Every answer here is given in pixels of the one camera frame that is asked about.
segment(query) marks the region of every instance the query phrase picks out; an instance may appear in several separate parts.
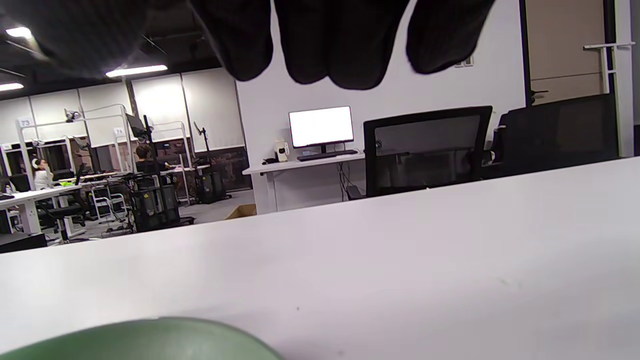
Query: door handle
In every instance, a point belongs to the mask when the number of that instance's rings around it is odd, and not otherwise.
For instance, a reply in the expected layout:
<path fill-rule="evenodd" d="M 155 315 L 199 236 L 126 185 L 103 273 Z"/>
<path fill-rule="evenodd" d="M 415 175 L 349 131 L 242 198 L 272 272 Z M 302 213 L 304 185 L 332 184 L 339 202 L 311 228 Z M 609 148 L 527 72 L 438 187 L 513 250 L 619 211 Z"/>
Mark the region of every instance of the door handle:
<path fill-rule="evenodd" d="M 546 94 L 548 92 L 549 92 L 549 90 L 538 90 L 538 91 L 531 90 L 531 104 L 533 105 L 536 102 L 536 95 L 537 94 Z"/>

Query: keyboard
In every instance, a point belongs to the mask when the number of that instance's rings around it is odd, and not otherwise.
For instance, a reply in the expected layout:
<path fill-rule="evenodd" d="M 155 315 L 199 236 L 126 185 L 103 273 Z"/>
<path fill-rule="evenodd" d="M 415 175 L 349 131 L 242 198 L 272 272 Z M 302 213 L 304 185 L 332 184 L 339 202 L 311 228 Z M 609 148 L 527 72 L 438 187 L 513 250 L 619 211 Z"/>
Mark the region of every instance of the keyboard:
<path fill-rule="evenodd" d="M 335 158 L 336 156 L 340 156 L 340 155 L 355 155 L 357 153 L 358 152 L 355 150 L 323 152 L 321 154 L 298 156 L 298 161 L 328 159 L 328 158 Z"/>

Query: computer tower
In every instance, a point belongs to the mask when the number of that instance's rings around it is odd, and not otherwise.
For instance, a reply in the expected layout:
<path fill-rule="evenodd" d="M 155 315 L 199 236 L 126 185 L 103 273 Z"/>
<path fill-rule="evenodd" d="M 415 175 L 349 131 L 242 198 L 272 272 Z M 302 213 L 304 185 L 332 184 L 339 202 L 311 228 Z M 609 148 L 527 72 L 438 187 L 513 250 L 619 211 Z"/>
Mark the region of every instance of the computer tower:
<path fill-rule="evenodd" d="M 153 231 L 162 226 L 163 221 L 156 198 L 156 189 L 132 192 L 131 200 L 134 206 L 133 219 L 139 233 Z"/>
<path fill-rule="evenodd" d="M 164 193 L 164 201 L 166 203 L 166 208 L 162 210 L 166 223 L 169 225 L 179 223 L 180 211 L 178 207 L 180 204 L 173 185 L 163 186 L 161 190 Z"/>
<path fill-rule="evenodd" d="M 222 199 L 229 199 L 222 176 L 219 172 L 209 172 L 198 177 L 198 201 L 201 204 L 211 204 Z"/>
<path fill-rule="evenodd" d="M 133 192 L 131 199 L 134 204 L 134 223 L 139 233 L 164 229 L 180 223 L 179 203 L 171 185 Z"/>

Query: white wall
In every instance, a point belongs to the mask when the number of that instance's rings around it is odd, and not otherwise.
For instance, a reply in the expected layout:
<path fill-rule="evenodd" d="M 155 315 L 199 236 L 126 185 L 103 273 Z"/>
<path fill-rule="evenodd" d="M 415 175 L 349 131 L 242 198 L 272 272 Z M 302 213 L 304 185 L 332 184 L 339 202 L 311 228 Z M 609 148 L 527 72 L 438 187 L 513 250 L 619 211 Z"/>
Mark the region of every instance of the white wall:
<path fill-rule="evenodd" d="M 120 116 L 120 107 L 111 106 L 114 104 L 122 104 L 125 106 L 126 112 L 131 114 L 131 104 L 129 102 L 129 94 L 127 87 L 123 83 L 107 84 L 91 86 L 88 88 L 78 89 L 80 92 L 80 103 L 85 111 L 85 116 L 90 118 L 109 117 L 106 119 L 89 120 L 86 125 L 89 128 L 89 137 L 92 147 L 109 145 L 114 142 L 113 128 L 123 127 L 122 117 Z M 109 108 L 97 111 L 94 109 L 111 106 Z"/>
<path fill-rule="evenodd" d="M 272 22 L 275 44 L 269 68 L 254 79 L 237 83 L 246 145 L 251 165 L 273 157 L 273 142 L 291 141 L 290 111 L 350 105 L 355 141 L 347 148 L 363 149 L 362 123 L 366 120 L 465 106 L 493 105 L 496 114 L 525 106 L 520 10 L 518 1 L 498 0 L 487 20 L 474 54 L 476 65 L 423 76 L 414 73 L 405 55 L 406 27 L 413 12 L 412 0 L 396 37 L 394 53 L 382 84 L 368 91 L 343 90 L 329 79 L 299 85 L 288 75 L 279 30 Z M 362 184 L 364 164 L 352 164 L 352 176 Z M 259 211 L 266 205 L 266 181 L 253 177 Z M 276 180 L 278 208 L 294 209 L 340 201 L 334 166 L 287 172 Z"/>
<path fill-rule="evenodd" d="M 0 128 L 2 129 L 0 131 L 0 143 L 18 142 L 18 130 L 15 121 L 21 117 L 33 118 L 27 97 L 0 101 Z M 35 130 L 25 129 L 24 138 L 36 138 Z"/>
<path fill-rule="evenodd" d="M 633 48 L 634 72 L 634 118 L 640 124 L 640 3 L 631 1 L 632 40 L 638 44 Z"/>
<path fill-rule="evenodd" d="M 162 125 L 174 121 L 182 122 L 186 135 L 189 136 L 187 109 L 179 74 L 135 80 L 131 83 L 140 118 L 146 115 L 153 122 L 154 141 L 181 138 L 182 132 L 178 129 L 180 124 Z"/>
<path fill-rule="evenodd" d="M 182 75 L 189 118 L 206 128 L 210 149 L 244 146 L 234 78 L 224 69 Z M 196 151 L 206 150 L 204 137 L 193 127 Z"/>
<path fill-rule="evenodd" d="M 76 89 L 32 96 L 31 105 L 33 117 L 38 125 L 65 121 L 67 119 L 65 109 L 80 110 Z M 38 127 L 38 138 L 41 140 L 84 135 L 86 135 L 84 122 Z"/>

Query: wooden door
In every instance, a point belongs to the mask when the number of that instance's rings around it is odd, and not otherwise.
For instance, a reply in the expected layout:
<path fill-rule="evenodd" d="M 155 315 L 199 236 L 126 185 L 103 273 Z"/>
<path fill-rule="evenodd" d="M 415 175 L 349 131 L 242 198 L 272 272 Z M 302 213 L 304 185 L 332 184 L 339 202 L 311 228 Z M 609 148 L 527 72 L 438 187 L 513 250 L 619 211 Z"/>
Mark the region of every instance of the wooden door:
<path fill-rule="evenodd" d="M 534 104 L 603 92 L 598 51 L 605 43 L 603 0 L 525 0 Z"/>

